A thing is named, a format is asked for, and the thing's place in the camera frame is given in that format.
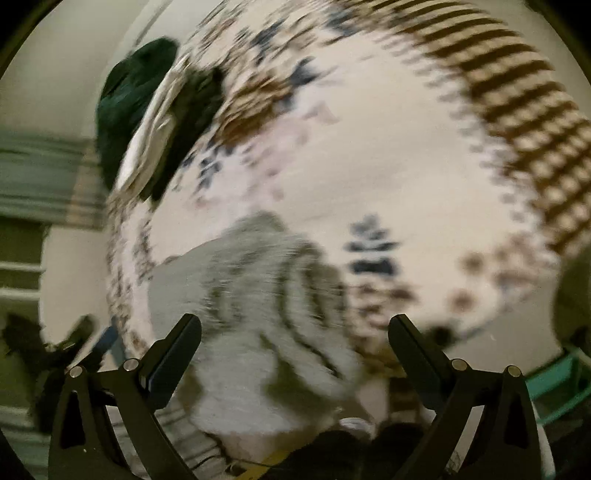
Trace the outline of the grey fluffy pants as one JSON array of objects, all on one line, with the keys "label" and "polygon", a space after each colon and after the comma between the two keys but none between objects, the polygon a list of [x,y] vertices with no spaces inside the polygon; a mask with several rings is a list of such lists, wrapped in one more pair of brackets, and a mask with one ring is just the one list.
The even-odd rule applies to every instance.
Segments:
[{"label": "grey fluffy pants", "polygon": [[200,320],[182,402],[202,431],[298,430],[362,381],[339,270],[273,213],[243,218],[157,266],[148,308],[159,338],[186,313]]}]

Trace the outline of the teal rack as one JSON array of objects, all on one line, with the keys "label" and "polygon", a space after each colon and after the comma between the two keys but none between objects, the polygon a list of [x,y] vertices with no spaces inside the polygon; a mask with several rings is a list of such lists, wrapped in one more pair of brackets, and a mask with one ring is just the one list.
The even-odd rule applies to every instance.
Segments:
[{"label": "teal rack", "polygon": [[590,357],[568,345],[564,355],[526,379],[537,422],[549,425],[590,398]]}]

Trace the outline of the green curtain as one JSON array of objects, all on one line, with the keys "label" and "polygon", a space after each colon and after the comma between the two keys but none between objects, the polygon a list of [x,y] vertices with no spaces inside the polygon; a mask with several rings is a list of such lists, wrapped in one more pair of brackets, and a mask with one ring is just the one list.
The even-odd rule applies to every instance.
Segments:
[{"label": "green curtain", "polygon": [[2,216],[100,230],[106,196],[92,141],[1,132]]}]

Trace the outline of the white folded pants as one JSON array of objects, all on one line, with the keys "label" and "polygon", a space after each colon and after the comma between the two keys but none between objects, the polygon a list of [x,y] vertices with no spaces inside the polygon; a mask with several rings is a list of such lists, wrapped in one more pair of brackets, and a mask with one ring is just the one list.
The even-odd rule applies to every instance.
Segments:
[{"label": "white folded pants", "polygon": [[169,109],[186,83],[186,67],[185,62],[173,65],[156,88],[124,154],[113,189],[116,197],[135,198],[155,173],[176,126]]}]

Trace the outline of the floral bed sheet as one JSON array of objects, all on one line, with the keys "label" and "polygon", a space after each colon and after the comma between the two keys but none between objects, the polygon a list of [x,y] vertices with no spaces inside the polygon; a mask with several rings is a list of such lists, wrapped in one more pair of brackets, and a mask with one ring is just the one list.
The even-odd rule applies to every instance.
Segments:
[{"label": "floral bed sheet", "polygon": [[564,256],[537,191],[504,166],[467,84],[423,46],[363,26],[346,1],[223,1],[173,65],[221,67],[224,101],[159,202],[108,198],[107,301],[127,349],[156,337],[153,270],[270,212],[321,247],[346,292],[349,342],[391,358],[405,314],[452,347],[550,320]]}]

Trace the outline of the dark green blanket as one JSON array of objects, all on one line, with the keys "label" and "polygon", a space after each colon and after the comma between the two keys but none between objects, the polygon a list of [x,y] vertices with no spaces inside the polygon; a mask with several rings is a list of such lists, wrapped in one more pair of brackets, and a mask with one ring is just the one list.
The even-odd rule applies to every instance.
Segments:
[{"label": "dark green blanket", "polygon": [[118,62],[107,76],[95,110],[96,150],[107,190],[113,188],[127,146],[178,48],[172,39],[155,39]]}]

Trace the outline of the brown checkered blanket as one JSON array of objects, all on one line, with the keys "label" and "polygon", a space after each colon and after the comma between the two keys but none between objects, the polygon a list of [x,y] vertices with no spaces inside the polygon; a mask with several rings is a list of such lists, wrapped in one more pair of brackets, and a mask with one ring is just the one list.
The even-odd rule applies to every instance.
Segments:
[{"label": "brown checkered blanket", "polygon": [[573,256],[589,243],[590,121],[535,47],[466,1],[342,5],[363,26],[413,40],[459,74],[489,133],[513,151],[505,175],[533,182],[549,248]]}]

